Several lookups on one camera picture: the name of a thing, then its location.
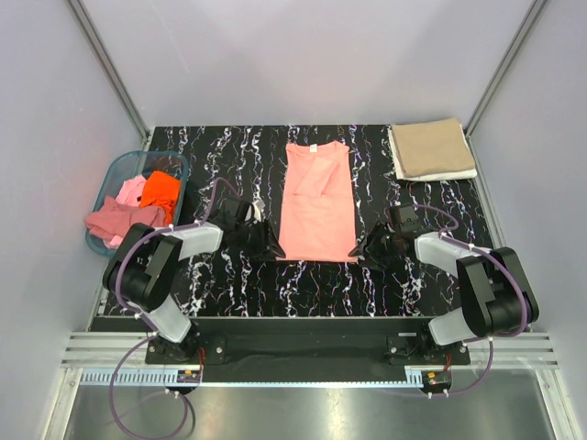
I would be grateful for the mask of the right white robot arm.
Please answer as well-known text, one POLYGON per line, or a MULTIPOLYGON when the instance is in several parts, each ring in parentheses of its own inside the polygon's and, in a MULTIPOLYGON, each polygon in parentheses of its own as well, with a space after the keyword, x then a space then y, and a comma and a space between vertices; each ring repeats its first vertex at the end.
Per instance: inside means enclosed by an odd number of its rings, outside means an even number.
POLYGON ((426 227, 417 215, 422 208, 419 203, 389 208, 386 221, 349 253, 372 270, 387 270, 396 259, 410 257, 458 283, 460 307, 431 319, 405 349, 391 348, 391 356, 418 356, 433 364, 467 343, 524 333, 537 321, 539 306, 517 253, 458 240, 452 235, 459 226, 453 215, 439 230, 426 227))

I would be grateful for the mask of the salmon pink t shirt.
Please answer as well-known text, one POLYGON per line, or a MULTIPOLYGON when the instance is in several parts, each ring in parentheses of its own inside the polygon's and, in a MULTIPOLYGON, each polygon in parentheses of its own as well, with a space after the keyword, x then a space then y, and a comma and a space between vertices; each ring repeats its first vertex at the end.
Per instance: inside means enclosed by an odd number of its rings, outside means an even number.
POLYGON ((355 263, 355 204, 349 147, 286 146, 279 244, 285 260, 355 263))

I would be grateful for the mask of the left aluminium corner post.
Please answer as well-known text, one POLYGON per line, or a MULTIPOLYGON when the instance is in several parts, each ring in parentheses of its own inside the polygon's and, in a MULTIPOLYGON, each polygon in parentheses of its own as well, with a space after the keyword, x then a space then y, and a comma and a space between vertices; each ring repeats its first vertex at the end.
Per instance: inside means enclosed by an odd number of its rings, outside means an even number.
POLYGON ((127 117, 138 133, 142 145, 146 146, 150 138, 151 130, 145 123, 137 106, 135 105, 122 77, 120 76, 103 39, 99 35, 98 29, 91 18, 89 11, 80 0, 65 0, 65 4, 70 9, 73 18, 82 31, 88 42, 94 56, 96 57, 106 79, 112 87, 119 103, 122 105, 127 117))

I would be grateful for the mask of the aluminium corner post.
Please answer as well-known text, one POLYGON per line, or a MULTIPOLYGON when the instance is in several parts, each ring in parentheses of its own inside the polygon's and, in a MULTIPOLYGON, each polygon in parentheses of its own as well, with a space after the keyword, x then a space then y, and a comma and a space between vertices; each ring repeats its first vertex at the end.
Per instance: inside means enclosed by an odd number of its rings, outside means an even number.
POLYGON ((65 4, 70 9, 73 18, 82 31, 88 42, 94 56, 96 57, 106 79, 112 87, 119 103, 122 105, 127 117, 138 133, 142 145, 146 146, 150 138, 151 130, 145 123, 137 106, 135 105, 122 77, 120 76, 103 39, 99 35, 98 29, 91 18, 89 11, 80 0, 65 0, 65 4))
POLYGON ((512 68, 515 60, 520 54, 522 48, 528 41, 533 29, 543 15, 549 0, 533 0, 530 3, 520 25, 518 26, 513 38, 511 39, 503 57, 499 61, 491 80, 487 84, 480 101, 477 103, 469 123, 466 125, 464 133, 466 138, 471 138, 474 131, 481 123, 484 115, 490 107, 493 98, 496 96, 499 88, 512 68))

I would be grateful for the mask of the orange t shirt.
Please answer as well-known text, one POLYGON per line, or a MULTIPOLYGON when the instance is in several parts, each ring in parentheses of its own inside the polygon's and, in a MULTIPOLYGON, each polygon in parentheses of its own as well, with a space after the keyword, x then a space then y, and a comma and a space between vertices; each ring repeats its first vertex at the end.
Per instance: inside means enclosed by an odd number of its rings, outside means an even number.
POLYGON ((172 224, 182 184, 166 172, 156 170, 146 180, 139 207, 158 206, 165 212, 165 224, 172 224))

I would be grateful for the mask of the right aluminium corner post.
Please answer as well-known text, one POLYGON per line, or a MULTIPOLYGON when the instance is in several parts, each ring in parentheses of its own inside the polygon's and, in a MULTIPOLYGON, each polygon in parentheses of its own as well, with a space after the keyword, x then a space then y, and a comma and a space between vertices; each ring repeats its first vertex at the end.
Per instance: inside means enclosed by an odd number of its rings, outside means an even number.
POLYGON ((484 115, 490 107, 493 98, 496 96, 499 88, 512 68, 515 60, 520 54, 522 48, 528 41, 533 29, 543 15, 549 0, 533 0, 530 3, 520 25, 518 26, 513 38, 511 39, 503 57, 499 61, 491 80, 487 84, 480 101, 477 103, 469 123, 466 125, 464 133, 466 138, 471 138, 474 131, 481 123, 484 115))

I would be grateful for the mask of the light pink t shirt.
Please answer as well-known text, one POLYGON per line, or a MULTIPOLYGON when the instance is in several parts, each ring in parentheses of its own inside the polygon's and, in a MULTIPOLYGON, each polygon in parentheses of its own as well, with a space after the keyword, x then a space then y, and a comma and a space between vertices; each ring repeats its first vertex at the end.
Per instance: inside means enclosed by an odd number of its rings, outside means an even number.
POLYGON ((116 213, 116 223, 115 229, 111 233, 112 237, 104 240, 107 248, 117 248, 133 225, 134 216, 138 214, 138 205, 145 182, 146 179, 142 175, 124 181, 118 195, 109 204, 109 208, 116 213))

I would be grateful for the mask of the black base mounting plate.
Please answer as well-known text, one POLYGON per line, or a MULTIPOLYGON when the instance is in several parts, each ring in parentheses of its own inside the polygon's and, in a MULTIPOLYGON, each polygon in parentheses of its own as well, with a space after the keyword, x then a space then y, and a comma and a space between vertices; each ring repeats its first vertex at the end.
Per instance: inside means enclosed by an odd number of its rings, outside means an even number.
POLYGON ((426 318, 197 318, 199 353, 174 356, 151 344, 146 360, 192 369, 204 362, 205 386, 238 388, 416 388, 407 369, 471 364, 460 343, 436 346, 426 318))

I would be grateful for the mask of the dusty rose t shirt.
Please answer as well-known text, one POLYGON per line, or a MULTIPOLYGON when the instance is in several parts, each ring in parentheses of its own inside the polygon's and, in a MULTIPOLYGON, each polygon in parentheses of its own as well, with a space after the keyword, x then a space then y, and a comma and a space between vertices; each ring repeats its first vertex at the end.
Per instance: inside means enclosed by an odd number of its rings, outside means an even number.
POLYGON ((166 213, 159 206, 129 206, 106 196, 103 206, 87 215, 84 223, 89 233, 101 239, 107 248, 118 248, 134 224, 165 227, 165 220, 166 213))

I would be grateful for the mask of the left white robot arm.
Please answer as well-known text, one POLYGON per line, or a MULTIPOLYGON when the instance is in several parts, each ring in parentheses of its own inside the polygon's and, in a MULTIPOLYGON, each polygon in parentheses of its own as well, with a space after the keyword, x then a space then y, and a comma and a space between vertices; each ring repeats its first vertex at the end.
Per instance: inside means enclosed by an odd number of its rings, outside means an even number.
POLYGON ((182 260, 234 248, 251 259, 283 259, 263 203, 230 197, 203 221, 178 227, 134 224, 103 276, 103 286, 129 305, 155 336, 149 349, 177 363, 203 354, 197 323, 182 313, 171 295, 182 260))

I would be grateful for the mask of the folded beige t shirt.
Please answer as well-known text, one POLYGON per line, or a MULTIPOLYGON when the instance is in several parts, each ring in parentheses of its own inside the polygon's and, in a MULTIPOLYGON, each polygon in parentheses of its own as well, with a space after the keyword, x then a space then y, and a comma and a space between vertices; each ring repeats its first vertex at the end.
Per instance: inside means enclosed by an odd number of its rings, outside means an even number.
POLYGON ((473 172, 476 164, 456 117, 391 126, 391 145, 406 180, 473 172))

